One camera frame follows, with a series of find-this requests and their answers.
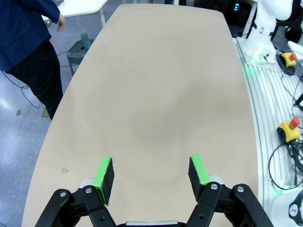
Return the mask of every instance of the gray floor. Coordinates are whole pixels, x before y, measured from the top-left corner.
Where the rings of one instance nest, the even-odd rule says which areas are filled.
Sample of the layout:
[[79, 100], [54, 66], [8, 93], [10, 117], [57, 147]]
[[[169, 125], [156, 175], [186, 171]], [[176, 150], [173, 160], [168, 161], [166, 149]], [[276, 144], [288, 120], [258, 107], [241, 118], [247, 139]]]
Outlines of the gray floor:
[[[106, 20], [123, 2], [133, 1], [109, 0], [106, 3], [103, 7]], [[164, 0], [153, 2], [164, 3]], [[82, 32], [85, 31], [90, 38], [95, 38], [100, 30], [98, 14], [67, 18], [66, 28], [59, 33], [54, 24], [49, 29], [57, 54], [70, 49], [80, 40]], [[62, 66], [68, 65], [65, 54], [60, 55], [59, 60]], [[8, 76], [22, 85], [20, 81]], [[72, 78], [69, 67], [61, 67], [61, 78], [65, 91]], [[39, 105], [29, 89], [24, 92], [34, 105]], [[22, 96], [20, 88], [0, 73], [0, 222], [7, 227], [21, 226], [32, 173], [51, 123], [49, 118], [41, 117], [43, 110], [43, 105], [39, 109], [33, 108]]]

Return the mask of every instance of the beige tabletop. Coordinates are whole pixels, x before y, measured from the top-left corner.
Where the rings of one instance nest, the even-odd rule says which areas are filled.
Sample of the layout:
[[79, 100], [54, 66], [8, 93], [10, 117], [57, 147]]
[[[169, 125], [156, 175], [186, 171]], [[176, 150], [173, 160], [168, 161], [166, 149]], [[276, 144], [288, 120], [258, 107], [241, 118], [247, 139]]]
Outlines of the beige tabletop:
[[[248, 90], [221, 13], [194, 7], [122, 5], [74, 75], [41, 149], [24, 227], [53, 192], [71, 192], [113, 157], [109, 211], [128, 220], [186, 222], [196, 204], [187, 175], [199, 154], [209, 174], [257, 194]], [[77, 226], [91, 226], [89, 218]], [[227, 225], [216, 214], [210, 226]]]

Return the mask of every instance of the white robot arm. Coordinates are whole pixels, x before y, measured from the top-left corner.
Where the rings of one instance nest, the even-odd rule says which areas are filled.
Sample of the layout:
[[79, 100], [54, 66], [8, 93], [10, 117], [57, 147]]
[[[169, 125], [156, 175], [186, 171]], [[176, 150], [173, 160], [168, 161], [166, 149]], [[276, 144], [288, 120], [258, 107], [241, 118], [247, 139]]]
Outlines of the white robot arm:
[[287, 20], [293, 0], [258, 0], [257, 15], [243, 50], [258, 62], [275, 63], [276, 51], [270, 41], [276, 19]]

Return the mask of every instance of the navy blue jacket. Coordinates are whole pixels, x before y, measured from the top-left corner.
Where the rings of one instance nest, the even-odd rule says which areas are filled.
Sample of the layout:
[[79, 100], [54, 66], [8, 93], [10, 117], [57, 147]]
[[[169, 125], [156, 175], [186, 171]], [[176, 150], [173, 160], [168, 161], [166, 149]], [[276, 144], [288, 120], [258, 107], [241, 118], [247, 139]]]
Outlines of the navy blue jacket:
[[0, 70], [9, 71], [51, 38], [41, 15], [57, 23], [60, 12], [52, 0], [0, 0]]

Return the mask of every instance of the black pants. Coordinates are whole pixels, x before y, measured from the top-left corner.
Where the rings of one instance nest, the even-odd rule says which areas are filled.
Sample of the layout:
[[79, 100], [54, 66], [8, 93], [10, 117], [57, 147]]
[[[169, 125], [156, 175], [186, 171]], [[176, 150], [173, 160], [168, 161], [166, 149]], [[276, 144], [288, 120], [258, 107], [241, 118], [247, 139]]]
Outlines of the black pants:
[[63, 94], [60, 64], [52, 44], [42, 44], [8, 73], [30, 87], [53, 119]]

